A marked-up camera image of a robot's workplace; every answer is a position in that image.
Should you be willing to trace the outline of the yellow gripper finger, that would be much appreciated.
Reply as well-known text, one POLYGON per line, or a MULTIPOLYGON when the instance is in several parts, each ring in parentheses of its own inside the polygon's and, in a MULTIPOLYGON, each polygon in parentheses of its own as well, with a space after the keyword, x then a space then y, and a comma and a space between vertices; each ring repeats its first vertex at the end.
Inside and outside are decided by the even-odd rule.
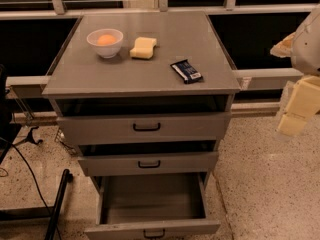
POLYGON ((296 136, 319 111, 320 77, 305 76, 293 85, 277 131, 285 136, 296 136))
POLYGON ((286 36, 282 41, 278 42, 271 48, 270 54, 279 58, 290 57, 292 53, 294 36, 295 33, 291 33, 286 36))

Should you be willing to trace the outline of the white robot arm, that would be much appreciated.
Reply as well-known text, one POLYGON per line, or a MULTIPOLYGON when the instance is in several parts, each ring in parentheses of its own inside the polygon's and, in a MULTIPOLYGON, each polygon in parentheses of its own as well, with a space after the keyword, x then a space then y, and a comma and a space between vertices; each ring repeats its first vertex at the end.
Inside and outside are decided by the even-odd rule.
POLYGON ((293 85, 277 127, 278 133, 293 137, 320 111, 320 5, 293 33, 274 45, 270 54, 289 57, 292 67, 303 74, 293 85))

